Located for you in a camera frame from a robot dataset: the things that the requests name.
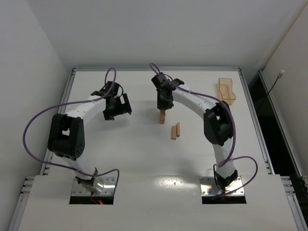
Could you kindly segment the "clear amber plastic box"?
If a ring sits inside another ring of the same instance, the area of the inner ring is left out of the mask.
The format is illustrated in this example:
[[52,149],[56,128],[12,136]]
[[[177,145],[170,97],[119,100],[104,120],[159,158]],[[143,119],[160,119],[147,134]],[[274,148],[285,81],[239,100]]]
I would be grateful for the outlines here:
[[233,81],[231,78],[219,78],[217,82],[218,98],[225,101],[228,105],[232,105],[236,96],[233,92]]

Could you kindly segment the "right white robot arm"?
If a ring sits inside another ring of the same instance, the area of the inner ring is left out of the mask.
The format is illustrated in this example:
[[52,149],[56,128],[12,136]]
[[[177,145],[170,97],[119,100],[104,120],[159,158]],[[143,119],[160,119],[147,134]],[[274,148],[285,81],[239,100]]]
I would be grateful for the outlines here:
[[225,190],[238,177],[238,172],[231,159],[235,148],[234,120],[229,105],[225,101],[210,101],[212,96],[201,96],[190,91],[189,87],[178,78],[169,81],[164,73],[151,79],[157,91],[157,108],[169,110],[178,102],[195,112],[203,120],[204,135],[213,145],[216,159],[216,184]]

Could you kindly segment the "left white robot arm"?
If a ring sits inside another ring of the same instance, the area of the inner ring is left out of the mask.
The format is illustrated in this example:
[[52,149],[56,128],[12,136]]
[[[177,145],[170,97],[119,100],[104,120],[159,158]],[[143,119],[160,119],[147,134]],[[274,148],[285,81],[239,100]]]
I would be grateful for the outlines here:
[[132,109],[127,94],[118,95],[122,89],[120,84],[108,81],[102,89],[94,91],[85,103],[65,114],[55,114],[52,118],[48,150],[75,169],[76,179],[84,187],[93,187],[98,179],[97,169],[83,154],[84,127],[99,113],[103,113],[106,121],[114,120],[118,115],[130,115]]

